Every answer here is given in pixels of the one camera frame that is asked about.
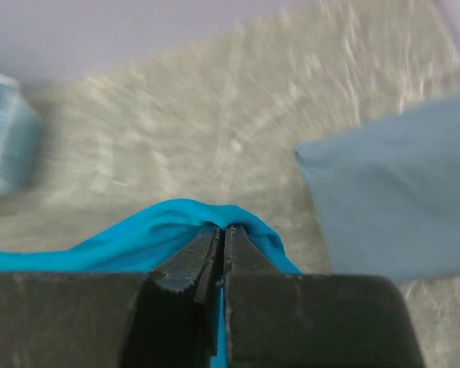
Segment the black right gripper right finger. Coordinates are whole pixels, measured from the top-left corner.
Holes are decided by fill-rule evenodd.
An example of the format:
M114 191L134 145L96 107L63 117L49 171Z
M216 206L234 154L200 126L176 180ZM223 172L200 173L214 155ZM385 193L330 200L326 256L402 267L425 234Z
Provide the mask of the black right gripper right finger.
M384 277L280 271L240 225L224 243L230 367L421 367L406 304Z

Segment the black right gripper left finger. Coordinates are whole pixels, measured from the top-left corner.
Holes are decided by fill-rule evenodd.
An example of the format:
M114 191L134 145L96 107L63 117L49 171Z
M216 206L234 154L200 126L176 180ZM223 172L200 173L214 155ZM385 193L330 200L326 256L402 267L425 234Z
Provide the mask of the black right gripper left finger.
M0 272L0 367L207 367L221 231L151 271Z

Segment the bright blue t shirt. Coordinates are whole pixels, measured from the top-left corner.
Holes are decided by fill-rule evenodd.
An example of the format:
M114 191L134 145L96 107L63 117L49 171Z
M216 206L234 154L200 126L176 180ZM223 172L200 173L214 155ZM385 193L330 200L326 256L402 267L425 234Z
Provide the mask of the bright blue t shirt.
M280 271L297 272L284 253L279 234L260 218L235 205L207 205L190 199L171 199L153 205L68 250L0 251L0 272L151 271L190 243L204 225L215 225L221 231L216 282L222 279L225 231L233 225L242 226L251 242ZM218 349L207 367L227 364L224 297L221 290L216 290Z

